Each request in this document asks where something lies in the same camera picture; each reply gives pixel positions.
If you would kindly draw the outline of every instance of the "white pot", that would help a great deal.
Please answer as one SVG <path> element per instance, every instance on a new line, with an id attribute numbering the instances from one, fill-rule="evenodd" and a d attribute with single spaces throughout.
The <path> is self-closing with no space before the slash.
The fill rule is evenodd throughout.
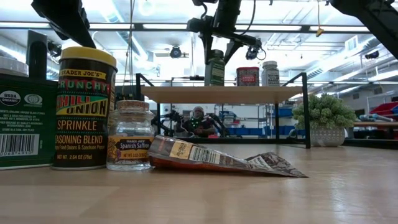
<path id="1" fill-rule="evenodd" d="M 342 145 L 345 139 L 344 128 L 315 128 L 311 129 L 311 144 L 313 146 L 337 147 Z"/>

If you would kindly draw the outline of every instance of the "spice packet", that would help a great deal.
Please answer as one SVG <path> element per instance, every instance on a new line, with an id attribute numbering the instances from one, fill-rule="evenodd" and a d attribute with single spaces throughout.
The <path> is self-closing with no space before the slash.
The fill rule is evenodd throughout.
<path id="1" fill-rule="evenodd" d="M 161 135 L 155 137 L 148 155 L 150 164 L 155 168 L 262 172 L 287 177 L 307 177 L 273 152 L 240 159 L 205 146 Z"/>

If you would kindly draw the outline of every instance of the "bottle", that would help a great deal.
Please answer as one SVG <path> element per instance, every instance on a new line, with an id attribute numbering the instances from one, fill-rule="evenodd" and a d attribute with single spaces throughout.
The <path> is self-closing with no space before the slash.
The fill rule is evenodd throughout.
<path id="1" fill-rule="evenodd" d="M 205 86 L 224 86 L 224 52 L 211 50 L 211 56 L 205 70 Z"/>
<path id="2" fill-rule="evenodd" d="M 150 168 L 147 151 L 154 140 L 150 124 L 154 114 L 149 104 L 121 100 L 109 118 L 106 167 L 110 170 L 145 170 Z"/>
<path id="3" fill-rule="evenodd" d="M 279 69 L 276 61 L 268 61 L 262 64 L 262 85 L 279 86 Z"/>

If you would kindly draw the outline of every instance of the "ceiling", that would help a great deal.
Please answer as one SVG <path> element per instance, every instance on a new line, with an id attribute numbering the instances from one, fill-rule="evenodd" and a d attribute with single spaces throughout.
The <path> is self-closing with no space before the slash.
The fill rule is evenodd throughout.
<path id="1" fill-rule="evenodd" d="M 46 22 L 39 17 L 30 6 L 31 0 L 13 0 L 0 2 L 0 21 L 9 22 Z M 107 22 L 104 17 L 110 10 L 117 10 L 121 17 L 120 22 L 129 21 L 130 0 L 82 0 L 88 19 L 91 23 Z M 252 16 L 252 0 L 242 0 L 241 13 L 238 24 L 248 24 Z M 215 13 L 216 4 L 207 4 L 208 15 Z M 189 0 L 135 0 L 132 20 L 135 23 L 186 23 L 193 17 L 199 17 L 203 13 L 202 7 L 195 7 Z M 308 24 L 317 26 L 318 20 L 321 25 L 335 26 L 362 26 L 355 17 L 346 16 L 337 11 L 333 6 L 325 5 L 325 1 L 318 4 L 317 1 L 277 1 L 274 0 L 270 6 L 269 1 L 257 0 L 256 16 L 254 24 Z M 38 30 L 48 35 L 49 39 L 63 45 L 63 48 L 76 45 L 72 40 L 61 40 L 52 30 Z M 118 79 L 124 78 L 127 43 L 115 31 L 91 32 L 96 45 L 99 48 L 113 54 L 118 60 Z M 26 46 L 27 30 L 0 29 L 0 35 L 8 38 L 13 44 Z M 203 46 L 197 34 L 191 32 L 177 31 L 140 31 L 134 32 L 134 37 L 145 51 L 153 52 L 159 57 L 153 61 L 160 66 L 160 74 L 148 70 L 148 64 L 141 66 L 144 62 L 135 62 L 140 72 L 146 72 L 149 79 L 166 80 L 171 77 L 199 74 L 204 75 Z M 276 60 L 282 76 L 299 73 L 316 66 L 319 62 L 328 60 L 345 49 L 345 42 L 356 34 L 315 34 L 296 33 L 250 33 L 253 37 L 260 38 L 263 48 L 267 52 L 266 60 Z M 359 34 L 358 39 L 370 38 L 372 35 Z M 216 38 L 213 42 L 214 49 L 225 51 L 229 40 Z M 179 45 L 182 52 L 189 55 L 187 58 L 171 59 L 164 57 L 173 45 Z M 244 58 L 247 48 L 240 48 L 226 66 L 227 79 L 233 79 L 237 67 L 258 66 L 260 60 L 246 60 Z M 341 75 L 352 72 L 360 67 L 360 58 L 352 60 L 333 68 L 332 72 Z"/>

